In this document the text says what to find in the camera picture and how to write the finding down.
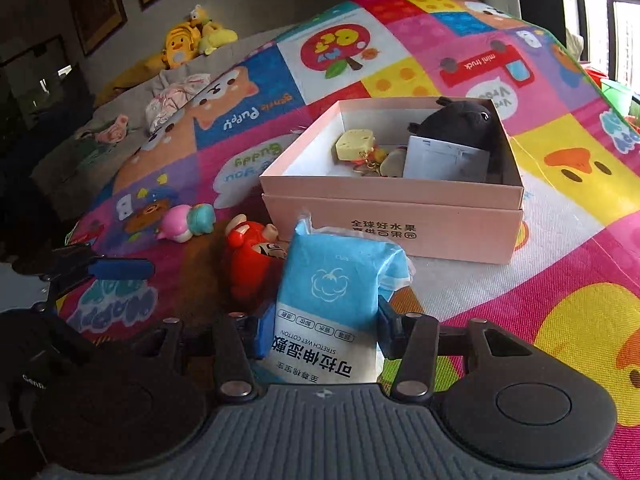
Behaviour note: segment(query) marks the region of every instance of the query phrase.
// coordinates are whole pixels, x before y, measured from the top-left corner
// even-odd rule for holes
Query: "pink box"
[[[524,188],[513,152],[490,100],[502,150],[491,183],[353,176],[334,144],[352,128],[368,128],[383,146],[407,144],[409,122],[440,108],[436,97],[338,101],[260,177],[263,200],[284,240],[303,212],[313,226],[374,232],[414,256],[509,263],[522,222]]]

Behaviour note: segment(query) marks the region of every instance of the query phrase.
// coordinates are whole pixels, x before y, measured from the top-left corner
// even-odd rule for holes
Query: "red toy figurine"
[[[229,222],[225,235],[232,251],[231,295],[242,305],[257,308],[269,292],[277,290],[287,256],[276,243],[278,230],[273,224],[263,226],[238,215]]]

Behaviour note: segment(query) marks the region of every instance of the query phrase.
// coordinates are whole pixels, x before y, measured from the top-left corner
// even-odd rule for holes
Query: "colorful play mat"
[[[92,340],[168,315],[200,322],[218,294],[220,228],[238,212],[265,218],[258,176],[297,134],[337,100],[426,95],[491,98],[526,194],[510,265],[414,258],[415,297],[449,324],[491,319],[604,386],[618,426],[602,463],[640,479],[640,136],[546,30],[475,0],[351,0],[216,79],[72,235],[149,258],[156,275],[89,283],[61,315]],[[214,205],[213,235],[155,240],[164,211],[199,202]],[[439,372],[446,387],[460,369],[441,358]]]

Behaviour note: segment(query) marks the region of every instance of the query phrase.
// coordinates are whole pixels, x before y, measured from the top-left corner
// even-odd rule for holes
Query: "cotton wipe package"
[[[270,354],[254,365],[267,383],[372,383],[378,295],[411,283],[413,266],[399,245],[338,228],[314,230],[302,219],[276,303]]]

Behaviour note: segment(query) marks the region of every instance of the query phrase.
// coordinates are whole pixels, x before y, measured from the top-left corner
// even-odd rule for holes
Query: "pink and teal toy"
[[[169,209],[162,217],[156,238],[167,238],[178,243],[185,243],[193,236],[213,231],[216,213],[211,204],[177,205]]]

